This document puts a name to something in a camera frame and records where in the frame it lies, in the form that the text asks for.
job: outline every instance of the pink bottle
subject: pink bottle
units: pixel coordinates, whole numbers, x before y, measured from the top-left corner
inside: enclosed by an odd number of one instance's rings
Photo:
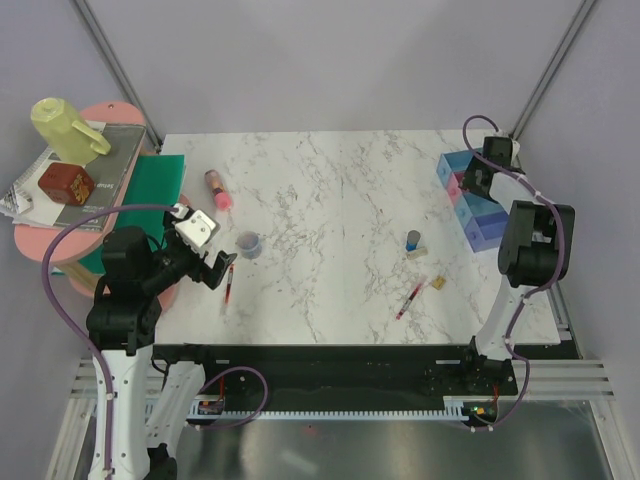
[[[207,182],[207,185],[211,189],[211,194],[213,195],[213,201],[216,203],[216,207],[220,210],[229,210],[231,205],[233,205],[233,202],[231,201],[231,196],[229,196],[227,190],[222,184],[220,174],[215,170],[209,170],[204,174],[204,181]]]

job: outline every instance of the book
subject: book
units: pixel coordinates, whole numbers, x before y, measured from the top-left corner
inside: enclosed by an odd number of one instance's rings
[[[53,162],[60,162],[51,147],[13,183],[0,199],[0,212],[13,218],[15,224],[36,227],[66,227],[88,213],[111,207],[123,186],[124,178],[140,147],[146,128],[144,125],[87,122],[111,144],[107,155],[87,164],[84,169],[96,183],[86,203],[81,206],[64,205],[51,200],[38,187],[38,180]],[[80,227],[82,230],[101,231],[107,217],[101,217]]]
[[[184,155],[139,156],[127,187],[123,205],[161,204],[174,205],[180,198],[184,180]],[[164,227],[161,211],[130,211],[118,214],[114,229],[136,225],[159,243],[162,243]],[[104,275],[102,245],[79,260],[91,273]]]

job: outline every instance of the green folder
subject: green folder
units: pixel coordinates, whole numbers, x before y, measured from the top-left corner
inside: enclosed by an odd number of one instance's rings
[[[180,188],[184,176],[184,155],[152,155],[140,156],[131,174],[123,205],[136,203],[173,205],[180,197]],[[161,211],[131,211],[118,214],[115,228],[137,225],[162,242],[164,229]],[[100,258],[102,245],[86,257],[79,260],[91,273],[104,274],[104,266]]]

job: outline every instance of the red marker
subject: red marker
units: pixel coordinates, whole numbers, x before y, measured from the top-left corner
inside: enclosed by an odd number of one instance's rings
[[[227,275],[227,291],[224,294],[224,304],[229,305],[229,298],[231,297],[231,282],[233,281],[233,267],[235,264],[231,264],[229,267],[229,274]]]
[[[406,312],[409,309],[409,305],[411,305],[411,302],[413,302],[413,299],[416,298],[416,295],[418,295],[418,292],[420,292],[420,290],[422,289],[422,286],[424,285],[425,280],[426,280],[425,277],[420,278],[420,282],[418,282],[418,285],[416,285],[416,288],[413,289],[413,291],[411,292],[411,295],[409,295],[409,298],[407,298],[407,300],[402,304],[402,308],[398,312],[398,315],[396,315],[396,320],[400,320],[400,317],[404,315],[404,312]]]

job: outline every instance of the metal pole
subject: metal pole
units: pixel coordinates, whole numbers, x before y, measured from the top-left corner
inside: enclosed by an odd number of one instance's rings
[[[113,79],[118,84],[122,95],[127,99],[129,103],[135,105],[144,115],[147,122],[147,136],[153,144],[156,151],[160,150],[162,146],[162,136],[158,129],[154,126],[153,121],[149,117],[149,114],[144,108],[144,105],[140,101],[138,94],[136,93],[129,77],[124,71],[124,68],[120,64],[118,57],[116,56],[107,36],[105,35],[100,22],[96,18],[93,10],[89,6],[86,0],[71,0],[71,5],[74,7],[78,16],[83,21],[84,27],[87,33],[91,36],[95,46],[98,48],[105,65],[111,72]]]
[[[538,80],[538,84],[534,88],[533,93],[529,97],[527,104],[516,121],[513,131],[511,132],[511,137],[513,139],[518,140],[522,135],[522,132],[529,123],[531,116],[536,111],[536,108],[548,90],[549,85],[558,73],[562,62],[564,62],[567,57],[569,49],[573,45],[575,39],[582,30],[582,27],[586,23],[586,20],[589,18],[590,13],[593,11],[593,7],[598,3],[598,1],[599,0],[582,0],[580,3],[578,10],[571,19],[571,23],[569,23],[560,43],[556,47],[551,60],[549,60],[544,73],[540,77],[540,80]]]

